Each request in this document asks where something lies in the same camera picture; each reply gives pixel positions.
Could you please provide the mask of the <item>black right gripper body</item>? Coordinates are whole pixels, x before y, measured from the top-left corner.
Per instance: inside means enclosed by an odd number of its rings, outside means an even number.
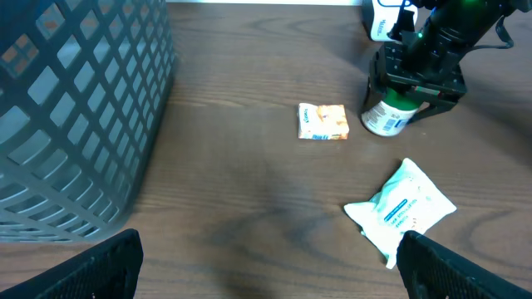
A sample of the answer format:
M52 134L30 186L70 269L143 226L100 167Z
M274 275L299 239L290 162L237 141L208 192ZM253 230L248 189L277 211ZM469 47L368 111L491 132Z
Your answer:
M388 88L413 100L430 104L455 104L467 92L459 65L435 71L407 53L397 42L384 42L370 62L373 90Z

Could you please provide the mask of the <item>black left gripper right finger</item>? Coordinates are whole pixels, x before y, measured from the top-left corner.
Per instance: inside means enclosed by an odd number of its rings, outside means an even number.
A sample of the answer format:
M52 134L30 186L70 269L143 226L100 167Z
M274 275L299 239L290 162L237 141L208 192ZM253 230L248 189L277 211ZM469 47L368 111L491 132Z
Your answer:
M397 249L397 266L414 299L531 299L531 293L415 231Z

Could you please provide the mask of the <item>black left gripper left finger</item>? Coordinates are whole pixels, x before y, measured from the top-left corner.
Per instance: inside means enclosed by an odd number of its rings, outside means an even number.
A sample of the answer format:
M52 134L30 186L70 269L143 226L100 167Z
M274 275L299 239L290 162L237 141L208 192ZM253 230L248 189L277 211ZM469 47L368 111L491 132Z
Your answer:
M128 228L1 292L2 299L132 298L143 263L140 234Z

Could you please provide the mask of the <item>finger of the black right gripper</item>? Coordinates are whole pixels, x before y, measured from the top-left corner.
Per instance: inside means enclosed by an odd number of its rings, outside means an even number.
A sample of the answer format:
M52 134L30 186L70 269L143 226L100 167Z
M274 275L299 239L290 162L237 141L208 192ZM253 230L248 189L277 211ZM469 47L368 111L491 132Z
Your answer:
M414 114L409 120L410 124L413 124L419 120L423 120L427 117L431 117L434 115L439 115L441 113L445 113L452 108L454 108L457 104L456 100L430 100L428 102L428 106L423 109L419 110L417 113Z
M375 105L377 105L385 97L385 88L380 86L379 83L374 83L373 79L369 78L367 81L366 94L361 104L359 115L370 111Z

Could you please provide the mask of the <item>green lid white jar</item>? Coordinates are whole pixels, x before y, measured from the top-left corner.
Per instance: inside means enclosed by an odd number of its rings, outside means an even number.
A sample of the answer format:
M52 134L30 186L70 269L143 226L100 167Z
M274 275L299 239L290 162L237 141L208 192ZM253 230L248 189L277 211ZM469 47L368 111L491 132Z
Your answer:
M362 112L362 124L373 134L382 137L398 135L420 109L421 102L387 88L382 93L370 92L366 101L370 105Z

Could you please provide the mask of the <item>orange tissue pack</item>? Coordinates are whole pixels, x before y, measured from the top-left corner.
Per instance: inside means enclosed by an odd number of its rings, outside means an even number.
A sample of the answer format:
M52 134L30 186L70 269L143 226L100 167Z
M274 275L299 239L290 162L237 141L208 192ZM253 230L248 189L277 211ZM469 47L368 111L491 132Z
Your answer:
M298 138L346 140L349 126L344 105L298 105Z

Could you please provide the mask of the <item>white wet wipes pack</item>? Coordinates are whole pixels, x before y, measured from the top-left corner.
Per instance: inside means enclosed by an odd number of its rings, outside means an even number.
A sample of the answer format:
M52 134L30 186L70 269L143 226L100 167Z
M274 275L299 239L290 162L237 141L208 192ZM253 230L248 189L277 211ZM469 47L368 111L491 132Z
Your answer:
M387 260L386 268L397 264L397 249L404 234L425 233L456 206L411 160L405 158L399 169L373 197L343 207L347 216L362 228L366 237Z

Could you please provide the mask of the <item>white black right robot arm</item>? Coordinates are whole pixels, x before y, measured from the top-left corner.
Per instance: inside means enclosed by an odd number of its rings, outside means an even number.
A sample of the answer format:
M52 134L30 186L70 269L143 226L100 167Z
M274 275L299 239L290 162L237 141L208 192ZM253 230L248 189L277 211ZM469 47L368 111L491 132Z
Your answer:
M425 106L414 121L451 110L467 92L464 56L482 49L491 28L500 49L513 47L504 20L530 9L530 0L373 1L363 12L372 18L370 33L387 39L369 64L363 109L397 94Z

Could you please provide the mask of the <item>white barcode scanner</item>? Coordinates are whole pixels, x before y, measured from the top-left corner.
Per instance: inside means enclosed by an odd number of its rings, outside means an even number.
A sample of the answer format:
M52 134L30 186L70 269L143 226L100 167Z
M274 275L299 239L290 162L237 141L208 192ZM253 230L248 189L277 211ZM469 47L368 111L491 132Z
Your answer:
M398 19L402 0L362 0L362 25L370 40L391 42L388 33Z

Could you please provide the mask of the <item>grey plastic mesh basket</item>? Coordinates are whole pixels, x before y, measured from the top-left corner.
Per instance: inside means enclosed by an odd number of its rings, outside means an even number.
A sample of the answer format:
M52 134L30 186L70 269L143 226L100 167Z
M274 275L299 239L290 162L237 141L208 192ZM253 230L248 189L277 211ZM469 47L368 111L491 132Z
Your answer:
M124 226L176 60L164 0L2 1L3 243Z

